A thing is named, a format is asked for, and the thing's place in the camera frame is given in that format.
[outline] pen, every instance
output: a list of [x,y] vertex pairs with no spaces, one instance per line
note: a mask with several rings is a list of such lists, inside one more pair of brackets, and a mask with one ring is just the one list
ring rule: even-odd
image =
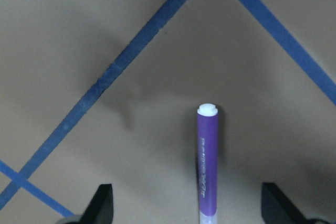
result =
[[197,110],[198,198],[200,224],[217,224],[218,110],[205,103]]

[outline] blue tape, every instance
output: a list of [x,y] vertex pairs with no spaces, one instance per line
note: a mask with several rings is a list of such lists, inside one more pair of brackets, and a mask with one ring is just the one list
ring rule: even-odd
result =
[[47,204],[53,210],[58,212],[59,214],[63,215],[64,217],[69,217],[74,215],[60,203],[49,197],[43,191],[38,189],[32,183],[30,183],[24,176],[20,175],[19,173],[15,172],[11,169],[8,165],[0,160],[0,172],[5,174],[8,178],[10,178],[14,183],[18,184],[20,187],[24,188],[36,198]]
[[336,105],[336,84],[260,0],[239,0]]
[[[71,129],[78,123],[83,115],[92,107],[102,93],[134,58],[153,39],[159,30],[174,16],[187,0],[167,0],[146,25],[131,40],[124,51],[115,59],[98,81],[77,102],[63,121],[56,127],[41,147],[20,170],[20,175],[29,178],[49,154],[57,147]],[[0,210],[19,190],[20,185],[11,182],[0,194]]]

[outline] black object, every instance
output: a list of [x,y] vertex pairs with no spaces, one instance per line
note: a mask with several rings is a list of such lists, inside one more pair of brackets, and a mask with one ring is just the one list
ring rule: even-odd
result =
[[265,224],[330,224],[325,220],[307,220],[275,183],[263,183],[261,216]]
[[112,185],[100,185],[79,222],[67,224],[111,224],[113,220]]

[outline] purple marker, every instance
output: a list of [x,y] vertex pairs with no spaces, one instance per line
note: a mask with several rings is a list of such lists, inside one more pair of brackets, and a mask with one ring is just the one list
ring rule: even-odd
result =
[[205,103],[197,110],[198,198],[200,224],[217,224],[218,110]]

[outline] blue line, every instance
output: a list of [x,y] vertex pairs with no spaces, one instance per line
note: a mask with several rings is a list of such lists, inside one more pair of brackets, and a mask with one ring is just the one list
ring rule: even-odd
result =
[[[180,7],[187,0],[167,0],[147,24],[126,46],[124,51],[115,59],[98,81],[86,92],[77,102],[63,121],[56,127],[52,134],[46,139],[41,147],[35,152],[30,160],[23,166],[20,174],[29,178],[49,154],[57,147],[71,129],[78,123],[83,115],[92,107],[102,93],[123,70],[133,61],[133,59],[144,49],[153,39],[159,30],[174,16]],[[0,210],[16,194],[20,186],[11,182],[0,194]]]
[[260,0],[239,0],[336,105],[336,84]]
[[10,178],[14,183],[18,184],[20,187],[26,189],[28,192],[30,192],[32,195],[34,195],[36,198],[47,204],[49,207],[51,207],[53,210],[58,212],[59,214],[63,215],[64,217],[69,217],[74,215],[72,212],[70,212],[68,209],[66,209],[64,206],[62,206],[60,203],[52,199],[50,196],[45,194],[43,191],[38,189],[36,186],[34,186],[32,183],[30,183],[24,176],[20,175],[13,169],[11,169],[8,165],[6,165],[4,162],[0,160],[0,172],[5,174],[8,178]]

